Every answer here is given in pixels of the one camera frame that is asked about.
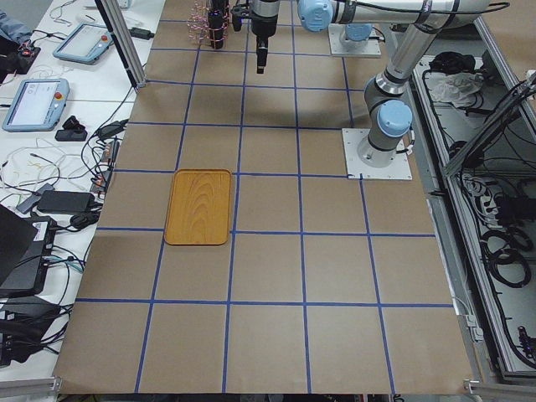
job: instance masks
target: power adapter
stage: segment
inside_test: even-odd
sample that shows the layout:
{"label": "power adapter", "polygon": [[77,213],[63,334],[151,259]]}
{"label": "power adapter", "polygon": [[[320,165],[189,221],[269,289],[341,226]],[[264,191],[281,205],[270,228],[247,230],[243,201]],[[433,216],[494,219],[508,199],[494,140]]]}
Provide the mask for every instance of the power adapter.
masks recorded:
{"label": "power adapter", "polygon": [[96,134],[101,140],[107,140],[108,138],[112,138],[113,136],[116,136],[120,132],[124,131],[127,123],[128,119],[113,121],[112,123],[99,128],[96,131]]}
{"label": "power adapter", "polygon": [[149,31],[148,29],[134,27],[134,28],[130,28],[129,32],[131,33],[131,36],[133,38],[139,38],[139,39],[145,39],[145,40],[154,38],[154,33]]}

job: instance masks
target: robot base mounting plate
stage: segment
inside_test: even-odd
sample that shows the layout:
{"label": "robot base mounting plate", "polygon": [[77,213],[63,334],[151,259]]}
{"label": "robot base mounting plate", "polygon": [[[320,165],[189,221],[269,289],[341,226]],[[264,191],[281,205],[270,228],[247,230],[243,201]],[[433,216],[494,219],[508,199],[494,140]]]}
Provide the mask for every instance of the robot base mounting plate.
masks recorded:
{"label": "robot base mounting plate", "polygon": [[340,38],[344,29],[345,25],[337,23],[330,23],[327,28],[332,56],[362,57],[364,59],[378,59],[382,56],[377,39],[369,39],[364,43],[346,40],[342,43]]}
{"label": "robot base mounting plate", "polygon": [[[380,180],[411,180],[410,163],[405,153],[397,153],[388,167],[372,167],[361,160],[358,145],[368,134],[369,129],[343,128],[344,155],[348,178],[380,179]],[[397,150],[403,150],[400,141]]]}

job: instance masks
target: orange wooden tray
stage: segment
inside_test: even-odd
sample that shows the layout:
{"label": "orange wooden tray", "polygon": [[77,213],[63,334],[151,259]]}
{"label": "orange wooden tray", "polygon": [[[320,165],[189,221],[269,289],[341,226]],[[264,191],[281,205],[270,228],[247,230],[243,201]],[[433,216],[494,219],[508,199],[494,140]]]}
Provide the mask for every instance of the orange wooden tray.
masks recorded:
{"label": "orange wooden tray", "polygon": [[169,245],[222,245],[229,237],[231,172],[181,169],[173,175],[164,239]]}

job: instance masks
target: metal bracket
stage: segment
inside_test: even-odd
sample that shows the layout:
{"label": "metal bracket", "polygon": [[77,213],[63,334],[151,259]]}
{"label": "metal bracket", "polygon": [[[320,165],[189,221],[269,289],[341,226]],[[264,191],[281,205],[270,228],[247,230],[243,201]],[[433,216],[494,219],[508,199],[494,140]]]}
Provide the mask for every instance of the metal bracket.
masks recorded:
{"label": "metal bracket", "polygon": [[48,379],[21,379],[19,381],[0,382],[0,398],[31,394],[49,394],[59,392],[60,377]]}
{"label": "metal bracket", "polygon": [[504,398],[507,400],[536,400],[536,388],[522,385],[481,384],[479,381],[464,381],[463,387],[471,395],[484,398]]}
{"label": "metal bracket", "polygon": [[[410,164],[405,153],[394,156],[388,167],[372,167],[361,160],[358,155],[358,145],[369,134],[369,129],[343,128],[344,156],[346,157],[346,171],[348,178],[383,179],[383,180],[411,180]],[[404,149],[403,142],[397,146]]]}
{"label": "metal bracket", "polygon": [[346,25],[337,23],[330,23],[329,27],[327,27],[332,56],[361,57],[364,59],[379,59],[382,56],[377,39],[369,39],[363,42],[341,41],[341,35],[344,33],[345,28]]}

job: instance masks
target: computer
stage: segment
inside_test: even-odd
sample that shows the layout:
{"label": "computer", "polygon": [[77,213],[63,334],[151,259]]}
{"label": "computer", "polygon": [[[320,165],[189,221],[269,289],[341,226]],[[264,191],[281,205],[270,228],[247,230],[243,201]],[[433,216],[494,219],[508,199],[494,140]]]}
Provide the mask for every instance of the computer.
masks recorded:
{"label": "computer", "polygon": [[32,296],[44,287],[55,232],[49,216],[20,218],[0,205],[0,297]]}

